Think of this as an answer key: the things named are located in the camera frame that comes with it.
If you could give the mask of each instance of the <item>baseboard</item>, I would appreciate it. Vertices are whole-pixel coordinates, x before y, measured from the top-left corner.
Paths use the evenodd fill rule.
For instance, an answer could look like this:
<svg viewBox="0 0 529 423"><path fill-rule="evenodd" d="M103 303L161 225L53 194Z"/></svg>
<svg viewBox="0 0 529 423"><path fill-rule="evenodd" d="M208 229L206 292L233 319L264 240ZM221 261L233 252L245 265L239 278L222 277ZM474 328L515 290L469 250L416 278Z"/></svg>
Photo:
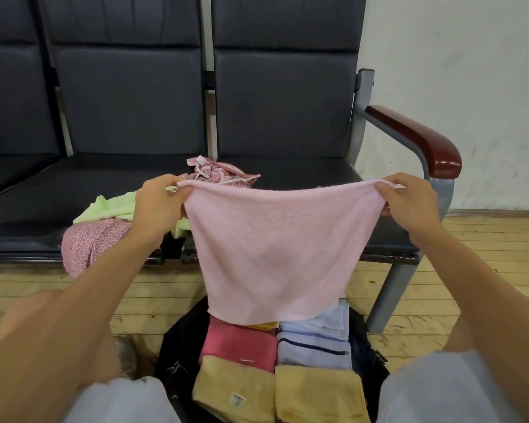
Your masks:
<svg viewBox="0 0 529 423"><path fill-rule="evenodd" d="M503 209L450 209L447 216L482 216L497 218L529 218L529 211Z"/></svg>

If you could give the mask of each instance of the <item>person's left arm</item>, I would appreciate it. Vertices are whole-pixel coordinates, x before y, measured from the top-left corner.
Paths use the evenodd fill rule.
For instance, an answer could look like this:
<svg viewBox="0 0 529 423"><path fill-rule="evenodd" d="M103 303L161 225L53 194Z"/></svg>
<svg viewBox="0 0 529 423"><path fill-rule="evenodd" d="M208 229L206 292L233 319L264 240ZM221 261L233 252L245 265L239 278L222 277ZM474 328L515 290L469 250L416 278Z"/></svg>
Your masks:
<svg viewBox="0 0 529 423"><path fill-rule="evenodd" d="M129 233L48 305L0 341L0 422L55 422L71 405L106 327L145 260L180 218L178 178L137 192Z"/></svg>

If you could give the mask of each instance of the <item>person's left hand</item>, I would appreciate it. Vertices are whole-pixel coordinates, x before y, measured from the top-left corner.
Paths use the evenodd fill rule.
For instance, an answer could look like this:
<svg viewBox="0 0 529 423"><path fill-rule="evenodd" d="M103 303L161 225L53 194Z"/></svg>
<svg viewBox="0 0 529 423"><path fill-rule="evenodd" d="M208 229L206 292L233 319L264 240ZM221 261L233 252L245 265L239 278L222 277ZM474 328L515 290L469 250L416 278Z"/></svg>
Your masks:
<svg viewBox="0 0 529 423"><path fill-rule="evenodd" d="M180 182L182 178L167 174L149 179L135 195L135 212L128 236L145 240L156 249L163 236L184 216L184 201L192 192L191 187L179 188L176 192L166 188Z"/></svg>

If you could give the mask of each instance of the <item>forearm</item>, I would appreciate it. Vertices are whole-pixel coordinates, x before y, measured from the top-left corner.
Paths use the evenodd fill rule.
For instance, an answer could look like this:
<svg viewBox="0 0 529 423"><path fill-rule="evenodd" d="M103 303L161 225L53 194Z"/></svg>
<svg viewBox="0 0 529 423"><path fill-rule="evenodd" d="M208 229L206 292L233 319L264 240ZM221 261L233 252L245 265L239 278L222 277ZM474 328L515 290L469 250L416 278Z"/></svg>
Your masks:
<svg viewBox="0 0 529 423"><path fill-rule="evenodd" d="M529 419L529 298L444 229L418 243L467 318L495 380Z"/></svg>
<svg viewBox="0 0 529 423"><path fill-rule="evenodd" d="M124 238L0 341L0 422L62 416L151 251L141 238Z"/></svg>

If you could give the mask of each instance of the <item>black bag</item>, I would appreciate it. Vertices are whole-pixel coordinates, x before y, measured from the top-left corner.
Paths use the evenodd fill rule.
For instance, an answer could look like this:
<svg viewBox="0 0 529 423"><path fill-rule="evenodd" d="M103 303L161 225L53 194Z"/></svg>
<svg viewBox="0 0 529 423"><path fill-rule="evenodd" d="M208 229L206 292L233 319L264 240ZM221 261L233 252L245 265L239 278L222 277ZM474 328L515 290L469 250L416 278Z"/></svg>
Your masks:
<svg viewBox="0 0 529 423"><path fill-rule="evenodd" d="M192 400L200 370L198 358L209 324L207 297L204 297L166 332L155 366L155 377L165 385L169 401L182 423L220 422ZM368 416L375 422L380 388L389 372L384 366L384 357L368 341L363 315L353 309L349 312L349 343L353 371L362 379Z"/></svg>

